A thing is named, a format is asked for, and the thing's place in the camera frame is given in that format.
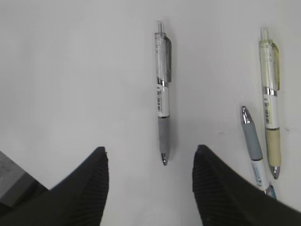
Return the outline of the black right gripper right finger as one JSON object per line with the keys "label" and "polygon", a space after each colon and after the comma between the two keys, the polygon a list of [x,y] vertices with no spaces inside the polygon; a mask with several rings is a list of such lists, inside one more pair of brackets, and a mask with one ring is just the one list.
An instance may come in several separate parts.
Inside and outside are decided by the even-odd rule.
{"label": "black right gripper right finger", "polygon": [[198,145],[192,191],[204,226],[299,226],[300,212],[266,195]]}

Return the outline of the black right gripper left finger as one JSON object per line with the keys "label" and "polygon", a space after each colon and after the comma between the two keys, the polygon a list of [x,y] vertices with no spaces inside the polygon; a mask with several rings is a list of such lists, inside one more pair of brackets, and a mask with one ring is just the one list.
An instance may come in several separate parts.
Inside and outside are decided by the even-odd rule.
{"label": "black right gripper left finger", "polygon": [[108,157],[96,148],[51,190],[9,211],[2,226],[98,226],[109,191]]}

